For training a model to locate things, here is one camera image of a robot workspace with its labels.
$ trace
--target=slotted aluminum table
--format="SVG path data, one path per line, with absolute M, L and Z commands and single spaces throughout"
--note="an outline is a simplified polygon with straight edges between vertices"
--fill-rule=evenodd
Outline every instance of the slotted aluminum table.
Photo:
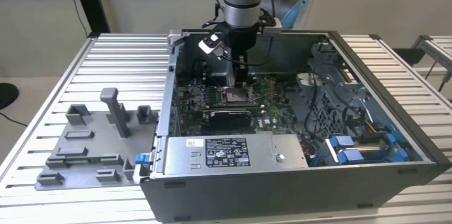
M 419 36 L 413 48 L 421 49 L 452 72 L 452 37 Z
M 388 45 L 368 35 L 344 35 L 347 43 L 400 105 L 452 158 L 452 106 Z M 55 147 L 73 103 L 107 110 L 104 87 L 117 87 L 128 110 L 159 110 L 168 69 L 165 35 L 103 34 L 87 40 L 0 167 L 0 223 L 153 223 L 139 186 L 35 191 L 36 176 Z M 452 223 L 452 171 L 415 186 L 381 208 L 261 217 L 205 223 Z

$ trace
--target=gray wall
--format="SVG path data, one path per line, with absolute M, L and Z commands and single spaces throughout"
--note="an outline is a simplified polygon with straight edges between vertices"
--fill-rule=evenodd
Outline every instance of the gray wall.
M 213 14 L 213 0 L 103 2 L 116 32 L 199 28 Z M 409 46 L 419 34 L 451 35 L 451 15 L 447 0 L 313 0 L 304 27 L 377 33 Z M 0 76 L 60 75 L 84 41 L 72 0 L 0 0 L 0 27 Z
M 0 77 L 60 75 L 84 39 L 72 0 L 0 0 Z
M 452 35 L 452 0 L 312 0 L 304 28 L 376 33 L 409 47 L 421 34 Z
M 197 29 L 213 18 L 213 0 L 103 3 L 115 32 Z M 89 32 L 83 10 L 81 17 Z M 60 75 L 85 40 L 72 0 L 0 0 L 0 32 L 0 77 Z

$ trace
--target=gray plastic stand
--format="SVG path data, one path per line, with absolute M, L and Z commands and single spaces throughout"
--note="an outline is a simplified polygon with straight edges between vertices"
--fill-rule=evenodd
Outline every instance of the gray plastic stand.
M 100 100 L 109 112 L 89 113 L 83 104 L 69 107 L 36 190 L 135 185 L 135 157 L 151 151 L 157 112 L 149 106 L 125 111 L 116 97 L 117 89 L 104 88 Z

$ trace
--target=power supply label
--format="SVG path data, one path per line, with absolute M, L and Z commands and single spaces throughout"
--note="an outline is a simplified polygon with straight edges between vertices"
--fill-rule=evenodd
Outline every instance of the power supply label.
M 205 165 L 208 167 L 249 166 L 245 138 L 205 139 Z

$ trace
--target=white sticker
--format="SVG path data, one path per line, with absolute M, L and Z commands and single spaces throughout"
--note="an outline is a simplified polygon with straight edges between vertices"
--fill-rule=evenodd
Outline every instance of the white sticker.
M 204 139 L 187 139 L 187 147 L 203 147 Z

